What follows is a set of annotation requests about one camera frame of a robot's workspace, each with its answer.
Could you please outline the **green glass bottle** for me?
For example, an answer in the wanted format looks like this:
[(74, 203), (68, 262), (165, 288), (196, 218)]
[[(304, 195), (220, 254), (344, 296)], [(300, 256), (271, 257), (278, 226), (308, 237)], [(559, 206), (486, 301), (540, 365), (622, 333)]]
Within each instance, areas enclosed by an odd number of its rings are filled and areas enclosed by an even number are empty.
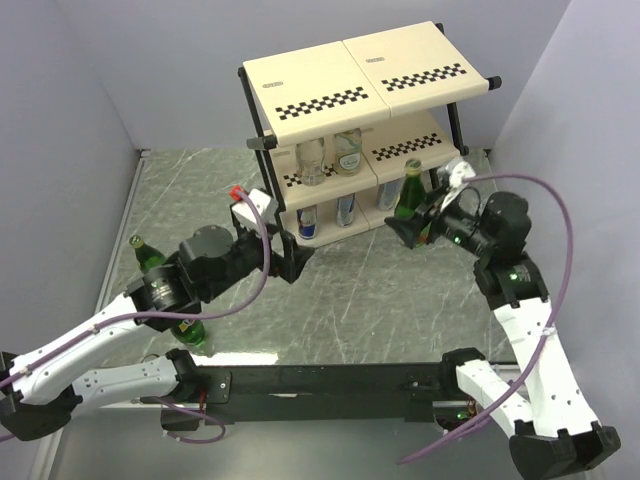
[(207, 332), (201, 320), (183, 320), (170, 328), (171, 334), (186, 346), (198, 347), (206, 340)]
[(158, 249), (146, 244), (139, 235), (132, 235), (129, 245), (133, 248), (139, 270), (146, 274), (151, 269), (165, 264), (166, 256)]
[[(426, 201), (427, 192), (422, 180), (422, 163), (417, 158), (410, 158), (405, 162), (405, 177), (396, 204), (393, 220), (410, 220), (415, 210)], [(403, 244), (411, 249), (424, 244), (431, 229), (431, 223), (426, 219), (421, 221), (422, 228), (418, 234), (412, 231), (408, 240)]]

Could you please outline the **silver blue energy drink can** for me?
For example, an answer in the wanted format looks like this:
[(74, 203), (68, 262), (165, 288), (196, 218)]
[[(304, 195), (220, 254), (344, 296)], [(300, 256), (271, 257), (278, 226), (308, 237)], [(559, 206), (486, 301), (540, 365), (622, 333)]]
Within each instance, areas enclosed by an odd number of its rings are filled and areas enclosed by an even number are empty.
[(403, 182), (403, 179), (396, 179), (378, 186), (376, 207), (380, 211), (389, 211), (395, 208)]

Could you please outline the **clear Chang soda water bottle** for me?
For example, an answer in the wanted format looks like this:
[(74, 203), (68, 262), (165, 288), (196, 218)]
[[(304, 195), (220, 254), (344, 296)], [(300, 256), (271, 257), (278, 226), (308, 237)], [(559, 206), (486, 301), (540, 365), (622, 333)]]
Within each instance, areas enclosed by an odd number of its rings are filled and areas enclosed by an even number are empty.
[(325, 143), (323, 138), (296, 145), (297, 174), (304, 185), (316, 186), (324, 181)]

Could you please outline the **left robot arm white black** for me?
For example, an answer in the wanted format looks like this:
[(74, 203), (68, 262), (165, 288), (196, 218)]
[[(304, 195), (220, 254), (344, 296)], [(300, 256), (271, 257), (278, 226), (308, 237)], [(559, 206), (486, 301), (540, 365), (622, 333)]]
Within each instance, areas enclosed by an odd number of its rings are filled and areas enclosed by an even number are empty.
[(295, 282), (315, 250), (268, 223), (270, 208), (268, 200), (235, 203), (234, 233), (216, 225), (198, 229), (164, 265), (130, 284), (92, 318), (27, 354), (2, 353), (2, 426), (17, 439), (32, 441), (102, 406), (133, 398), (198, 397), (206, 380), (187, 350), (125, 367), (98, 365), (135, 339), (184, 320), (208, 320), (203, 304), (255, 270), (264, 278)]

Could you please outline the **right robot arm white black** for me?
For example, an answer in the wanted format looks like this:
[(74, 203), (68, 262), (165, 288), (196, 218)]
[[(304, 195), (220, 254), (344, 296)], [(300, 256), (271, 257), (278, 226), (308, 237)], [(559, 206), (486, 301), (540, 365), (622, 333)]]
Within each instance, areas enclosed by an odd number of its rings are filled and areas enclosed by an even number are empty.
[(411, 216), (385, 222), (408, 248), (443, 238), (476, 256), (475, 282), (521, 371), (507, 382), (470, 348), (445, 354), (440, 390), (452, 399), (467, 395), (481, 408), (452, 437), (491, 418), (506, 435), (524, 479), (589, 471), (620, 449), (616, 429), (601, 424), (581, 392), (551, 318), (545, 282), (524, 250), (531, 229), (525, 199), (498, 191), (481, 213), (471, 214), (455, 193), (441, 188), (428, 193)]

